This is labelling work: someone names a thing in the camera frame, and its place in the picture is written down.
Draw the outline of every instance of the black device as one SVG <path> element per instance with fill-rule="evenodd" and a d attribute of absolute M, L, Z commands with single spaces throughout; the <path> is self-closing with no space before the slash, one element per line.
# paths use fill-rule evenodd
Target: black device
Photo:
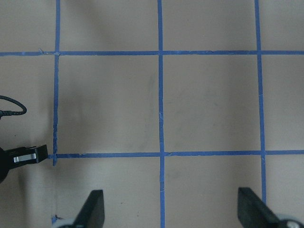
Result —
<path fill-rule="evenodd" d="M 19 147 L 7 151 L 0 148 L 0 183 L 7 177 L 9 170 L 39 163 L 46 158 L 48 158 L 47 145 Z"/>
<path fill-rule="evenodd" d="M 244 228 L 304 228 L 291 220 L 280 220 L 250 189 L 238 188 L 237 216 Z"/>
<path fill-rule="evenodd" d="M 0 110 L 0 119 L 3 116 L 23 115 L 27 112 L 27 108 L 19 101 L 1 95 L 0 99 L 12 102 L 22 109 L 22 111 Z M 19 147 L 6 151 L 0 148 L 0 183 L 7 177 L 9 170 L 26 164 L 39 163 L 46 158 L 48 158 L 48 149 L 46 145 L 38 147 Z"/>
<path fill-rule="evenodd" d="M 105 222 L 104 194 L 93 190 L 85 201 L 75 221 L 59 228 L 102 228 Z"/>

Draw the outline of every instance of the silver metal plate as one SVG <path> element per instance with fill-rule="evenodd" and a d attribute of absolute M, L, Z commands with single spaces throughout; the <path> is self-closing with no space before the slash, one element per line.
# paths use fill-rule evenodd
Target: silver metal plate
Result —
<path fill-rule="evenodd" d="M 37 156 L 36 156 L 35 153 L 22 155 L 22 156 L 19 156 L 19 157 L 15 157 L 14 158 L 14 163 L 27 161 L 27 160 L 32 160 L 32 159 L 36 159 L 36 158 L 37 158 Z"/>

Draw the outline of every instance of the blue painter's tape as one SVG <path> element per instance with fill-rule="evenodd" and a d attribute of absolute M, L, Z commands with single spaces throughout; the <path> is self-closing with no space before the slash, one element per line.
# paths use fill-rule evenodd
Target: blue painter's tape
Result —
<path fill-rule="evenodd" d="M 261 55 L 304 55 L 304 51 L 261 51 Z"/>
<path fill-rule="evenodd" d="M 61 51 L 62 56 L 156 56 L 159 51 Z"/>
<path fill-rule="evenodd" d="M 263 76 L 262 76 L 262 56 L 257 55 L 257 77 L 258 77 L 258 98 L 260 113 L 260 139 L 261 151 L 265 151 L 265 126 L 264 126 L 264 99 L 263 99 Z"/>
<path fill-rule="evenodd" d="M 52 216 L 52 224 L 54 224 L 57 221 L 56 216 Z"/>
<path fill-rule="evenodd" d="M 60 48 L 60 0 L 56 0 L 56 36 L 55 51 L 59 52 Z"/>
<path fill-rule="evenodd" d="M 39 51 L 39 52 L 0 52 L 3 56 L 158 56 L 158 55 L 304 55 L 304 51 L 271 51 L 271 50 L 239 50 L 239 51 L 210 51 L 210 50 L 165 50 L 165 51 Z"/>
<path fill-rule="evenodd" d="M 257 51 L 186 51 L 186 50 L 175 50 L 175 51 L 162 51 L 163 55 L 256 55 Z"/>
<path fill-rule="evenodd" d="M 159 138 L 160 138 L 160 203 L 161 228 L 165 228 L 165 145 L 163 133 L 163 33 L 162 0 L 157 0 L 158 11 L 158 104 L 159 104 Z"/>
<path fill-rule="evenodd" d="M 0 56 L 41 56 L 43 55 L 38 51 L 23 51 L 23 52 L 0 52 Z"/>
<path fill-rule="evenodd" d="M 138 153 L 58 153 L 57 158 L 139 158 L 139 157 L 159 157 L 157 152 Z"/>
<path fill-rule="evenodd" d="M 291 151 L 266 151 L 266 155 L 292 155 L 292 154 L 304 154 L 303 150 L 291 150 Z"/>
<path fill-rule="evenodd" d="M 158 13 L 158 49 L 163 50 L 162 42 L 162 0 L 157 0 L 157 13 Z"/>
<path fill-rule="evenodd" d="M 262 200 L 266 203 L 266 151 L 265 151 L 265 130 L 264 130 L 264 100 L 263 100 L 263 76 L 262 76 L 262 54 L 261 54 L 261 32 L 260 13 L 258 0 L 255 0 L 256 16 L 256 48 L 257 48 L 257 77 L 258 77 L 258 98 L 260 113 L 260 140 L 261 140 L 261 178 L 262 178 Z"/>
<path fill-rule="evenodd" d="M 57 140 L 58 140 L 58 93 L 59 93 L 59 56 L 55 56 L 54 72 L 54 120 L 53 120 L 53 165 L 57 163 Z"/>
<path fill-rule="evenodd" d="M 261 50 L 261 32 L 260 32 L 260 11 L 258 0 L 255 0 L 255 15 L 256 15 L 256 48 Z"/>
<path fill-rule="evenodd" d="M 266 203 L 266 156 L 261 156 L 262 167 L 262 201 Z"/>
<path fill-rule="evenodd" d="M 165 156 L 234 156 L 234 155 L 261 155 L 261 151 L 189 151 L 166 152 Z"/>

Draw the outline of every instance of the beige floor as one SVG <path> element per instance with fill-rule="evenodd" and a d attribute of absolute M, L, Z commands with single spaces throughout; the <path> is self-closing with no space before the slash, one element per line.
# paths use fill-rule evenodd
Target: beige floor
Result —
<path fill-rule="evenodd" d="M 262 50 L 304 50 L 304 2 L 260 1 Z M 157 0 L 61 0 L 60 51 L 158 51 Z M 254 0 L 163 0 L 163 50 L 256 50 Z M 53 151 L 55 0 L 0 2 L 0 147 Z M 157 55 L 59 57 L 58 153 L 160 152 Z M 267 151 L 304 150 L 304 57 L 263 55 Z M 256 55 L 163 57 L 166 152 L 259 151 Z M 0 110 L 16 107 L 0 100 Z M 267 202 L 304 221 L 304 155 L 266 157 Z M 261 196 L 259 155 L 165 158 L 166 228 L 240 228 L 237 188 Z M 104 189 L 105 228 L 160 227 L 160 158 L 74 158 L 11 170 L 1 228 L 49 228 Z"/>

